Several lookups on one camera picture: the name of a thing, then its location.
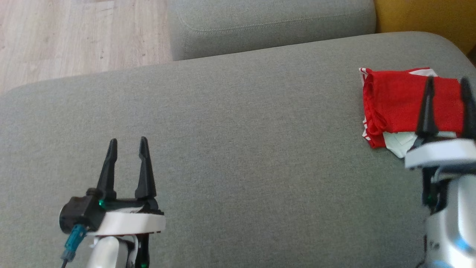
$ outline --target gray fabric surface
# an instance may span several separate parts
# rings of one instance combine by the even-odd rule
[[[113,137],[116,190],[132,197],[144,135],[168,221],[153,268],[414,267],[419,172],[361,137],[357,69],[424,66],[476,82],[449,41],[402,32],[12,90],[0,97],[0,266],[59,267],[61,207],[96,185]]]
[[[172,0],[174,60],[375,32],[372,0]]]

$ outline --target light wood plank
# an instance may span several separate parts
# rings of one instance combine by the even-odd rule
[[[171,61],[166,0],[0,1],[0,94]]]

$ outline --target folded red garment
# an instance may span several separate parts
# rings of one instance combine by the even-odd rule
[[[414,132],[425,91],[427,77],[407,71],[378,71],[366,69],[364,82],[364,113],[367,135],[372,147],[385,147],[383,132]],[[457,79],[434,78],[433,108],[440,131],[461,133],[463,103]]]

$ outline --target red and white striped fabric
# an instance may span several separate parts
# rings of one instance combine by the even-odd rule
[[[387,147],[396,156],[404,157],[416,139],[414,131],[426,82],[422,76],[437,77],[436,73],[428,67],[378,72],[360,68],[359,71],[365,110],[362,136],[372,148]],[[443,131],[460,131],[462,103],[458,81],[438,78],[435,87],[439,93],[434,98],[438,127]]]

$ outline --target robotic arm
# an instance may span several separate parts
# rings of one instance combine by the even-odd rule
[[[116,199],[114,165],[117,140],[112,139],[98,186],[84,197],[72,197],[59,215],[59,226],[70,234],[61,258],[62,268],[74,259],[85,236],[94,236],[94,250],[87,268],[148,268],[149,234],[165,229],[164,213],[155,196],[154,175],[147,139],[140,140],[139,184],[135,198]]]
[[[418,266],[476,268],[476,105],[469,81],[463,78],[462,135],[456,139],[437,137],[434,94],[433,77],[429,77],[416,130],[418,138],[405,156],[406,168],[422,169],[422,202],[430,210],[426,256]]]

